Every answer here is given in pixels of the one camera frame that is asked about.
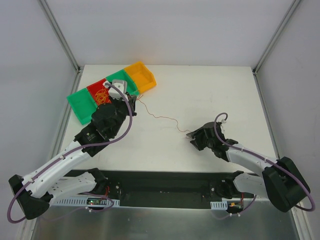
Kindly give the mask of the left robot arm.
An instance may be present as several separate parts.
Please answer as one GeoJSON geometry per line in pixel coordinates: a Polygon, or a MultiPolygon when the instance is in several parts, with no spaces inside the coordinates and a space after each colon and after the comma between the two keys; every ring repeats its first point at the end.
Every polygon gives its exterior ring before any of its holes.
{"type": "Polygon", "coordinates": [[[109,144],[120,141],[117,134],[126,118],[133,122],[136,116],[137,96],[125,94],[119,99],[97,107],[91,122],[84,127],[70,144],[47,163],[24,176],[13,175],[9,185],[13,192],[12,202],[17,202],[24,218],[32,220],[45,213],[49,207],[63,198],[76,194],[103,195],[109,183],[98,168],[67,180],[61,178],[77,165],[93,158],[109,144]]]}

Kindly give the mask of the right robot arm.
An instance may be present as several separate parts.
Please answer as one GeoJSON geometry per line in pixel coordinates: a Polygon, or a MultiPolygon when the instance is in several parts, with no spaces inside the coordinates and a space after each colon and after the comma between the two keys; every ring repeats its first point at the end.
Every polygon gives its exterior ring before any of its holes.
{"type": "Polygon", "coordinates": [[[225,138],[221,122],[208,122],[187,133],[190,143],[199,151],[210,149],[217,158],[240,165],[253,174],[237,171],[225,184],[230,197],[250,193],[267,198],[281,212],[288,212],[311,190],[295,163],[288,157],[276,159],[245,148],[238,141],[225,138]]]}

